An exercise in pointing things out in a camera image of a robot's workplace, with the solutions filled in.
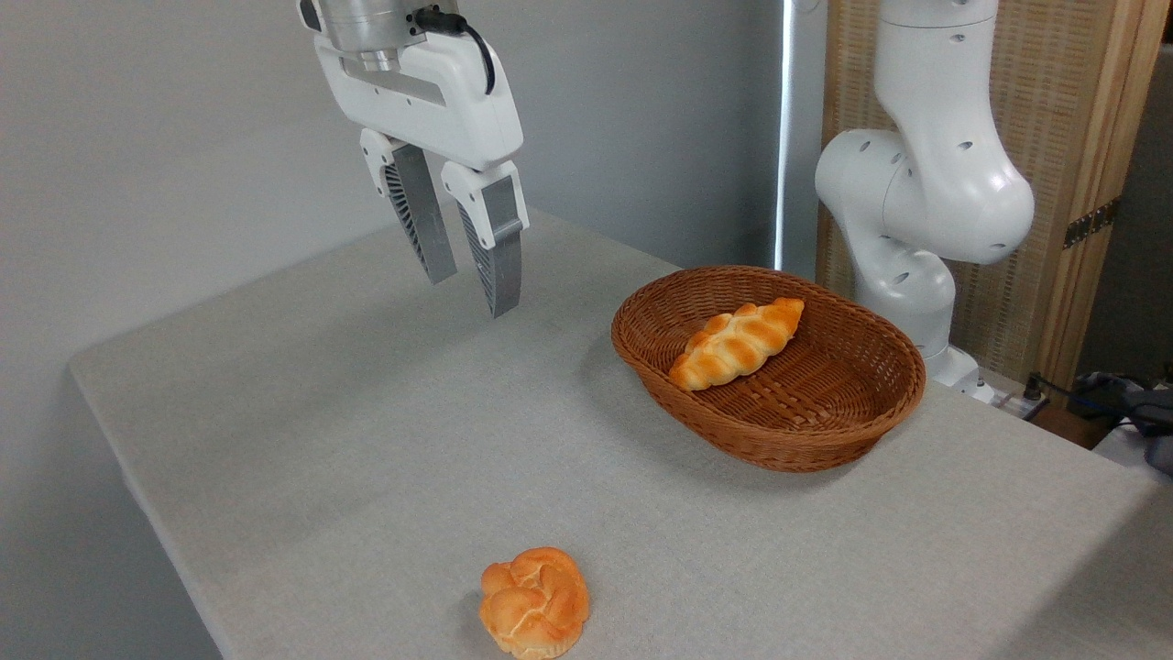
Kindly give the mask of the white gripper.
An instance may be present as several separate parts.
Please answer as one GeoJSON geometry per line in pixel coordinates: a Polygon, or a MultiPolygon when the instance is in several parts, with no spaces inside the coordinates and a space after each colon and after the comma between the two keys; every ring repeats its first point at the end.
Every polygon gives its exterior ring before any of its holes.
{"type": "Polygon", "coordinates": [[[490,55],[495,84],[488,93],[484,59],[470,38],[430,33],[400,52],[394,72],[366,72],[323,35],[314,47],[341,113],[367,127],[359,143],[369,176],[392,204],[423,274],[432,284],[456,274],[426,150],[450,159],[445,189],[465,222],[491,317],[514,309],[522,290],[522,231],[531,222],[517,168],[507,161],[523,145],[523,134],[499,55],[490,55]]]}

